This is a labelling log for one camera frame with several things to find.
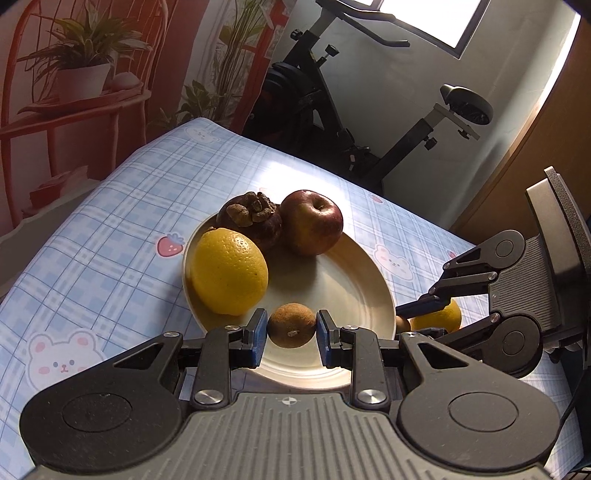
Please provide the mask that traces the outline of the black exercise bike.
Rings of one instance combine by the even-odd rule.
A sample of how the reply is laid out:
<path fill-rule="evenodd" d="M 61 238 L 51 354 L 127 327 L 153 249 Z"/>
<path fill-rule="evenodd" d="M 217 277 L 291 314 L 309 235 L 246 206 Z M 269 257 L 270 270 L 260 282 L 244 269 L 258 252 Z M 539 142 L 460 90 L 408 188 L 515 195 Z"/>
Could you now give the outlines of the black exercise bike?
<path fill-rule="evenodd" d="M 491 4 L 294 8 L 243 135 L 380 195 L 464 195 L 499 110 L 486 66 Z"/>

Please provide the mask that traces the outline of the printed room backdrop poster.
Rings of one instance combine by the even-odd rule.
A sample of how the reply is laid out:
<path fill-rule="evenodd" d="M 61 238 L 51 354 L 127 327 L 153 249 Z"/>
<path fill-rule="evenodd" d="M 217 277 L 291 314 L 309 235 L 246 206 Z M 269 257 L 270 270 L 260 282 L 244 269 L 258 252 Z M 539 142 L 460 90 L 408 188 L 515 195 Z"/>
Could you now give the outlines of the printed room backdrop poster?
<path fill-rule="evenodd" d="M 204 117 L 242 131 L 290 1 L 5 1 L 1 229 Z"/>

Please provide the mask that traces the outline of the dark purple mangosteen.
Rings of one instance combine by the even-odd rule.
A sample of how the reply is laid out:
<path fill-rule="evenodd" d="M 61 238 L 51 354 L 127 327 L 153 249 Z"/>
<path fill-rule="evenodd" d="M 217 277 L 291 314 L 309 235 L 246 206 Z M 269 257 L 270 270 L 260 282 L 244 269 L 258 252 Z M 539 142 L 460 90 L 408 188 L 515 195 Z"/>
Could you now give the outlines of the dark purple mangosteen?
<path fill-rule="evenodd" d="M 219 209 L 215 222 L 217 228 L 245 235 L 263 253 L 276 246 L 283 230 L 279 207 L 263 192 L 249 191 L 229 199 Z"/>

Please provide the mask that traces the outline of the brown longan fruit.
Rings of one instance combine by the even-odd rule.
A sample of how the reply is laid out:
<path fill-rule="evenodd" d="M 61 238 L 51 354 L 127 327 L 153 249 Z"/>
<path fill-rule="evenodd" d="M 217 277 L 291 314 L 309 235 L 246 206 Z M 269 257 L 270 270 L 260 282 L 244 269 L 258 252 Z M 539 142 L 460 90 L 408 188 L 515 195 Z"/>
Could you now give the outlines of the brown longan fruit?
<path fill-rule="evenodd" d="M 300 303 L 283 304 L 271 314 L 267 335 L 279 347 L 298 348 L 307 344 L 317 330 L 317 318 L 310 308 Z"/>

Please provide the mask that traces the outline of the cream round plate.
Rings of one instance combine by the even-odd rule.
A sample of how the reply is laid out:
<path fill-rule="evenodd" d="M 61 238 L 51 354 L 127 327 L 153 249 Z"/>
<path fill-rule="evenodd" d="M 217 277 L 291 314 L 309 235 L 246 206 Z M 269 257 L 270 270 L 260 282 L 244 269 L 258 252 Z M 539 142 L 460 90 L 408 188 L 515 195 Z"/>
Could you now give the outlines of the cream round plate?
<path fill-rule="evenodd" d="M 329 311 L 335 325 L 356 325 L 391 339 L 396 330 L 394 301 L 384 277 L 370 255 L 343 234 L 325 254 L 300 257 L 276 245 L 266 255 L 270 281 L 256 304 L 270 314 L 287 303 L 312 311 Z M 266 341 L 262 361 L 252 370 L 256 379 L 297 390 L 335 390 L 345 387 L 351 372 L 327 369 L 311 339 L 299 348 L 284 349 Z"/>

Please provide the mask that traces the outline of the blue plaid tablecloth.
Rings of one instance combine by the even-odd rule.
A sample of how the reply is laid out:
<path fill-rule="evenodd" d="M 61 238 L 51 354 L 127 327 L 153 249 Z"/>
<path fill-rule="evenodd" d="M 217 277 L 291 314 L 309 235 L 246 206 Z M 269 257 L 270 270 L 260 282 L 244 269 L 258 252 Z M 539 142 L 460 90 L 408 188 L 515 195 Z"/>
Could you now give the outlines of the blue plaid tablecloth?
<path fill-rule="evenodd" d="M 300 189 L 339 205 L 345 230 L 377 263 L 394 299 L 416 299 L 470 243 L 324 169 L 191 121 L 133 153 L 57 228 L 1 305 L 1 475 L 32 467 L 19 417 L 40 388 L 30 340 L 97 362 L 166 330 L 200 335 L 184 299 L 186 242 L 229 198 L 262 191 L 273 201 Z"/>

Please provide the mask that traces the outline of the yellow lemon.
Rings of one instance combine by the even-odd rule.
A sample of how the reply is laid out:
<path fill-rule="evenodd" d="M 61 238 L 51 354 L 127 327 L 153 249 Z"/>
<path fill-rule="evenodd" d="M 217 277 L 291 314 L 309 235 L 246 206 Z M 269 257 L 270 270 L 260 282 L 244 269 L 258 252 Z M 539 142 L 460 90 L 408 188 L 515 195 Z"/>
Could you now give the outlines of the yellow lemon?
<path fill-rule="evenodd" d="M 263 253 L 245 235 L 215 228 L 197 241 L 188 279 L 198 298 L 219 315 L 239 316 L 263 299 L 269 286 Z"/>

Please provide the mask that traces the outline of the red apple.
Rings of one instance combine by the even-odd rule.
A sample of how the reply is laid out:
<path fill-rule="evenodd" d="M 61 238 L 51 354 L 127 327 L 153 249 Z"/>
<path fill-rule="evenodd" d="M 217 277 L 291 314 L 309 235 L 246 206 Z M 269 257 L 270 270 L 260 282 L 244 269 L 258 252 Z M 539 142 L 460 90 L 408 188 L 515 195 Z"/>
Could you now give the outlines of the red apple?
<path fill-rule="evenodd" d="M 338 243 L 344 216 L 334 201 L 318 192 L 297 190 L 280 203 L 284 243 L 294 254 L 318 256 Z"/>

